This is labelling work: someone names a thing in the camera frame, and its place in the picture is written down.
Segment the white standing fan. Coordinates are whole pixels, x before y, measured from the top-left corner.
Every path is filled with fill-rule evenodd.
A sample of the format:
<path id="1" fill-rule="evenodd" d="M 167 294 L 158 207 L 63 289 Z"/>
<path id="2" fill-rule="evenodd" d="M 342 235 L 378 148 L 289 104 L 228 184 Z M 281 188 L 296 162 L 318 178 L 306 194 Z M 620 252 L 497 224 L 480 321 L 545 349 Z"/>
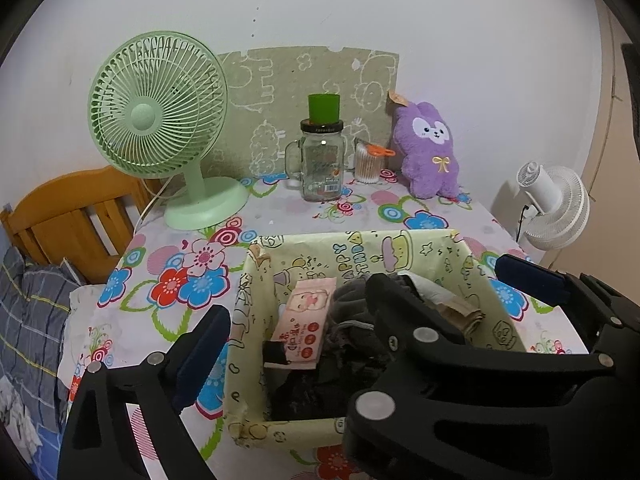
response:
<path id="1" fill-rule="evenodd" d="M 582 179 L 564 166 L 546 167 L 526 162 L 516 182 L 536 212 L 524 231 L 526 240 L 541 252 L 560 250 L 573 244 L 584 232 L 590 214 L 590 199 Z"/>

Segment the wooden bed headboard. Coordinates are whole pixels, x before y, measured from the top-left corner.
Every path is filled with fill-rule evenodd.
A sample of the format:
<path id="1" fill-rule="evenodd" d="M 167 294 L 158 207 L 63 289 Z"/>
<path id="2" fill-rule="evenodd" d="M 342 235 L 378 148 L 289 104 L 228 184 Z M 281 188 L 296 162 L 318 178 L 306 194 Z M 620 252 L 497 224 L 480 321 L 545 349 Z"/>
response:
<path id="1" fill-rule="evenodd" d="M 142 211 L 160 181 L 140 180 L 108 166 L 76 171 L 5 206 L 1 223 L 9 241 L 39 264 L 68 260 L 91 284 L 104 283 L 134 237 L 126 213 L 130 198 Z"/>

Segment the cotton swab container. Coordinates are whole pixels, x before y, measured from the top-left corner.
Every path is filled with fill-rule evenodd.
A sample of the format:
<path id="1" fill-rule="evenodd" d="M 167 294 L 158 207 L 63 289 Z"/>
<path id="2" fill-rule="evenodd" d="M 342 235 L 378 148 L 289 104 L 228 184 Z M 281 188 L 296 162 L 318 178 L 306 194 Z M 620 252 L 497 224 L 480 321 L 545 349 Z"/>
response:
<path id="1" fill-rule="evenodd" d="M 354 176 L 361 183 L 378 182 L 381 171 L 385 168 L 386 159 L 396 153 L 390 148 L 357 139 L 354 151 Z"/>

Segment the green desk fan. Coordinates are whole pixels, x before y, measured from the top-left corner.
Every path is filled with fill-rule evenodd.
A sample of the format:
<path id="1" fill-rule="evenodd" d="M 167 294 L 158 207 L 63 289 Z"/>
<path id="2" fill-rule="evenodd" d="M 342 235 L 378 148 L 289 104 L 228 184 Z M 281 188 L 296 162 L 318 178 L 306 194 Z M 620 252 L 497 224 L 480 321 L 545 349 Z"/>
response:
<path id="1" fill-rule="evenodd" d="M 232 177 L 204 177 L 229 106 L 226 76 L 209 47 L 182 32 L 145 32 L 102 64 L 88 97 L 93 142 L 115 168 L 143 179 L 182 176 L 166 224 L 195 231 L 237 214 L 248 191 Z"/>

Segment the glass mason jar mug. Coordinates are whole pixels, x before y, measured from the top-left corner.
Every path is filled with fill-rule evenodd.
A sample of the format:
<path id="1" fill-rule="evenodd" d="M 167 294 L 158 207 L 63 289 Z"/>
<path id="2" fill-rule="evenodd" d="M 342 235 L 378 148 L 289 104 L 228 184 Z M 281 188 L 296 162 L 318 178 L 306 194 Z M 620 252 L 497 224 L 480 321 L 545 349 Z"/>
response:
<path id="1" fill-rule="evenodd" d="M 337 200 L 343 189 L 346 140 L 344 122 L 300 122 L 300 137 L 284 150 L 284 171 L 297 182 L 306 202 Z"/>

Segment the beige door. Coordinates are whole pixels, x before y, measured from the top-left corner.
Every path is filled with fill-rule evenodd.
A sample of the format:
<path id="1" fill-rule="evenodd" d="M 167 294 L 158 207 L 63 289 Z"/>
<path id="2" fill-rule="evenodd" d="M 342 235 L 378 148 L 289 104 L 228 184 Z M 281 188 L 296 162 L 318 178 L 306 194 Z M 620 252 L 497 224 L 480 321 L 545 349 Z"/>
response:
<path id="1" fill-rule="evenodd" d="M 602 78 L 596 126 L 582 180 L 590 216 L 576 242 L 548 252 L 542 264 L 587 273 L 628 297 L 639 293 L 639 155 L 623 46 L 630 39 L 611 10 L 596 0 Z"/>

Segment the pink tissue pack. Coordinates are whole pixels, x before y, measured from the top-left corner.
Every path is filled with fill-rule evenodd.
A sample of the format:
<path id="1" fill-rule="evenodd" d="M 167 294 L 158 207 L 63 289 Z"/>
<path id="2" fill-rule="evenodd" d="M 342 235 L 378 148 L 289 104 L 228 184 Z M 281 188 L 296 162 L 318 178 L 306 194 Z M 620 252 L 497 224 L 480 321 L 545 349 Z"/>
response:
<path id="1" fill-rule="evenodd" d="M 320 359 L 336 278 L 298 281 L 271 338 L 262 345 L 265 368 L 313 370 Z"/>

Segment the floral tablecloth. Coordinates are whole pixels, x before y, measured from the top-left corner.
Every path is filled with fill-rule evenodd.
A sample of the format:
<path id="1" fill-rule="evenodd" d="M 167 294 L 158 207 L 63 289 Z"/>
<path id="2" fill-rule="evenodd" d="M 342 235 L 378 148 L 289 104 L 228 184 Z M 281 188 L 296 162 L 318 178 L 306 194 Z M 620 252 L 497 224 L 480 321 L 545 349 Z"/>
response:
<path id="1" fill-rule="evenodd" d="M 154 351 L 167 351 L 193 330 L 209 307 L 220 304 L 232 316 L 244 262 L 258 237 L 347 231 L 457 231 L 514 318 L 528 352 L 582 353 L 585 345 L 557 308 L 495 278 L 495 262 L 521 247 L 467 192 L 456 198 L 417 200 L 401 178 L 384 170 L 378 182 L 347 177 L 342 195 L 327 203 L 302 199 L 285 177 L 247 178 L 250 197 L 231 219 L 199 231 L 166 226 L 152 212 L 132 238 L 96 303 L 72 386 L 85 369 L 136 365 Z"/>

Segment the dark grey knit cloth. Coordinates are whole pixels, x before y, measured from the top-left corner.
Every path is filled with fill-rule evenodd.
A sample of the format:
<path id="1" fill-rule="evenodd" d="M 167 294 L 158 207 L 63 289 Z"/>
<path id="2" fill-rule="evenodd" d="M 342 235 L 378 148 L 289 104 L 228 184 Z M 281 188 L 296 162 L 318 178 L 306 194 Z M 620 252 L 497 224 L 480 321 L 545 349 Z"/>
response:
<path id="1" fill-rule="evenodd" d="M 386 365 L 390 352 L 374 332 L 374 316 L 366 300 L 366 279 L 356 278 L 332 296 L 323 350 L 352 363 Z"/>

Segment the green cartoon puzzle board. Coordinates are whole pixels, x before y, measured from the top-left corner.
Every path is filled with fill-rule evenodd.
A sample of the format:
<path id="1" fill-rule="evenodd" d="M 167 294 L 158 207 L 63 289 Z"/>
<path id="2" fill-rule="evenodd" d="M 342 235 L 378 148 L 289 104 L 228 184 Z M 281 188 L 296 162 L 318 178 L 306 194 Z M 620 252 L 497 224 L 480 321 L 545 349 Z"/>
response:
<path id="1" fill-rule="evenodd" d="M 309 117 L 308 96 L 341 97 L 346 162 L 354 141 L 386 146 L 392 135 L 387 93 L 396 88 L 399 55 L 359 48 L 277 47 L 218 56 L 227 78 L 224 130 L 203 158 L 205 177 L 262 177 L 284 170 L 288 142 Z"/>

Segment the green plastic cup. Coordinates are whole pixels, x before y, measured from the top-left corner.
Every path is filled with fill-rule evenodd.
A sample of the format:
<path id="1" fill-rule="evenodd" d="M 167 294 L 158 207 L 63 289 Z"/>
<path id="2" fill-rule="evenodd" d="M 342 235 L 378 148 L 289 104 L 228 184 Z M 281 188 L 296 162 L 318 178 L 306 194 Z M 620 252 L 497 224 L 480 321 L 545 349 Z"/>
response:
<path id="1" fill-rule="evenodd" d="M 314 125 L 335 124 L 340 120 L 341 97 L 336 93 L 314 93 L 308 96 L 308 120 Z"/>

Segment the white pillow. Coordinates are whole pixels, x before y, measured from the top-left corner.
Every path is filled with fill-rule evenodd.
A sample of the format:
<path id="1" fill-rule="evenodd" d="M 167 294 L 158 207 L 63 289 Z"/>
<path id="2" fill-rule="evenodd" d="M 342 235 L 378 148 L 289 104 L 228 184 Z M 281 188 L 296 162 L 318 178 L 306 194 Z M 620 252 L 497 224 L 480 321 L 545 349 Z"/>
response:
<path id="1" fill-rule="evenodd" d="M 58 379 L 67 389 L 72 386 L 76 365 L 103 289 L 104 284 L 85 285 L 70 292 L 70 315 L 65 322 L 62 358 L 58 364 Z"/>

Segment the yellow cartoon fabric basket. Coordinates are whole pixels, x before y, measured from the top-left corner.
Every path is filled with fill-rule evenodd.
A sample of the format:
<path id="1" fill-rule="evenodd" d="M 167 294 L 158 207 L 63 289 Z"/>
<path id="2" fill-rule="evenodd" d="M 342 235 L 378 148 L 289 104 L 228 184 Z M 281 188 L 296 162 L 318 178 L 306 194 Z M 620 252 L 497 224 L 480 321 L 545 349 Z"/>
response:
<path id="1" fill-rule="evenodd" d="M 514 318 L 455 230 L 347 231 L 266 235 L 250 244 L 239 281 L 229 338 L 224 418 L 228 433 L 244 448 L 306 450 L 341 443 L 345 411 L 334 417 L 305 416 L 298 422 L 270 420 L 262 345 L 271 338 L 298 279 L 335 278 L 343 285 L 366 274 L 408 270 L 428 278 L 480 309 L 484 318 L 466 335 L 473 346 L 521 351 Z"/>

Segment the grey plaid pillow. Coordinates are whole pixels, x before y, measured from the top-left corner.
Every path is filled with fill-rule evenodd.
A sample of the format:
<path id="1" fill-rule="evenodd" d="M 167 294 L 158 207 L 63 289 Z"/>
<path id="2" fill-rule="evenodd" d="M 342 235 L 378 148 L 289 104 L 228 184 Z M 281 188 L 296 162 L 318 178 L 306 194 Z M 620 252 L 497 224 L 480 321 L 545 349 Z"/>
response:
<path id="1" fill-rule="evenodd" d="M 84 281 L 67 262 L 41 264 L 11 246 L 1 261 L 1 371 L 29 411 L 61 403 L 58 364 L 70 293 Z"/>

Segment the white crumpled cloth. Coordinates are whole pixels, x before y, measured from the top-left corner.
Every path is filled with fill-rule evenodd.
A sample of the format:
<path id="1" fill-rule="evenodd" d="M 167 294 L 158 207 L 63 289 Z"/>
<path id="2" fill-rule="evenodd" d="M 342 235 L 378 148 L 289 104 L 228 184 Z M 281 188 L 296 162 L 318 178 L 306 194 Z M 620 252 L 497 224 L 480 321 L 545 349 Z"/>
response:
<path id="1" fill-rule="evenodd" d="M 26 463 L 31 465 L 41 440 L 28 409 L 6 376 L 0 380 L 0 413 L 1 425 Z"/>

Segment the purple plush bunny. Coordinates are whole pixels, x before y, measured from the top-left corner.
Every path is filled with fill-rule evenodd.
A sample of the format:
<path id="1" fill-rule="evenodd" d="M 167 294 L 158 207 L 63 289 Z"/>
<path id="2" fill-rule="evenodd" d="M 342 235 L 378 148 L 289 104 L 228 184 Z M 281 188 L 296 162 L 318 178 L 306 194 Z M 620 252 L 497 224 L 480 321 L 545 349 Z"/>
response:
<path id="1" fill-rule="evenodd" d="M 411 195 L 420 200 L 456 198 L 460 167 L 454 156 L 454 138 L 438 109 L 393 91 L 388 98 L 395 105 L 392 140 L 401 152 L 400 170 Z"/>

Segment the brown cloth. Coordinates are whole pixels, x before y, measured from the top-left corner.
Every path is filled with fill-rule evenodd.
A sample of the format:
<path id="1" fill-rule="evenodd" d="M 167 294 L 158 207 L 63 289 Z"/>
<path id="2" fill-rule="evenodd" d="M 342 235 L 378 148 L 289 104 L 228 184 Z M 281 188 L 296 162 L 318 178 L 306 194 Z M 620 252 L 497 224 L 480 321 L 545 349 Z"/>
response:
<path id="1" fill-rule="evenodd" d="M 461 332 L 467 340 L 471 339 L 485 318 L 479 307 L 469 304 L 456 295 L 436 295 L 431 302 L 444 320 Z"/>

